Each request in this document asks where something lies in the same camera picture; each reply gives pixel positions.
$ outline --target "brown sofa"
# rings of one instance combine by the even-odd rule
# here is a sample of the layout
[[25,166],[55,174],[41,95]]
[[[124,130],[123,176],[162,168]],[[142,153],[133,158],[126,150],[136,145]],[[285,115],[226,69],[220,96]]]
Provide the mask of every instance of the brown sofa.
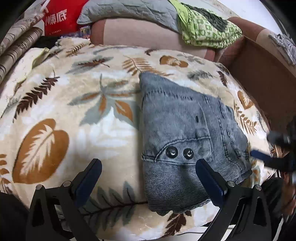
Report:
[[272,33],[242,18],[229,19],[244,36],[225,49],[193,47],[180,34],[148,21],[115,18],[92,26],[94,44],[133,45],[151,49],[172,49],[223,63],[255,99],[272,130],[286,132],[296,115],[296,67],[289,66],[275,48]]

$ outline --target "green patterned pillow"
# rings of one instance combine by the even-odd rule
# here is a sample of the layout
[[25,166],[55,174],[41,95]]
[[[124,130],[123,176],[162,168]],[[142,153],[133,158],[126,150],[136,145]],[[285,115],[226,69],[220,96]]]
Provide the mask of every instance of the green patterned pillow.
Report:
[[209,23],[206,17],[199,12],[183,5],[178,0],[169,0],[176,8],[185,43],[193,46],[226,48],[242,36],[241,29],[227,21],[225,31],[220,32]]

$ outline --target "gray quilted pillow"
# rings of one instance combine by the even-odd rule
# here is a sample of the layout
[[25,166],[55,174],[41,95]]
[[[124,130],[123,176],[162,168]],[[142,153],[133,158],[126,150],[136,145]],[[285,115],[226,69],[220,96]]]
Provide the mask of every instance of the gray quilted pillow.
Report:
[[89,24],[114,17],[147,20],[180,33],[178,13],[167,0],[89,0],[83,6],[77,23]]

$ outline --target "red shopping bag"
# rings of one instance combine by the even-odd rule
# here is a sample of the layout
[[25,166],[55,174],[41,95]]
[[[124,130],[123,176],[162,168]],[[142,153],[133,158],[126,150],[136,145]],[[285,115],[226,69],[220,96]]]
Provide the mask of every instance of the red shopping bag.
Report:
[[76,23],[81,9],[88,0],[50,0],[45,8],[44,35],[60,36],[79,31]]

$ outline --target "metal bolt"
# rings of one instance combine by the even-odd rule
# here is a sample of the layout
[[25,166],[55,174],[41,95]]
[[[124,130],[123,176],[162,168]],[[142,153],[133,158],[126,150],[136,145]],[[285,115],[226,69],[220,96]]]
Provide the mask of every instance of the metal bolt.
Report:
[[233,188],[235,186],[235,182],[234,181],[228,181],[227,185]]
[[255,185],[255,188],[258,190],[258,191],[261,191],[262,190],[262,187],[258,184]]
[[38,184],[38,185],[36,186],[36,190],[40,190],[42,187],[43,187],[43,186],[42,186],[41,184]]
[[64,181],[63,186],[68,187],[71,185],[71,181]]

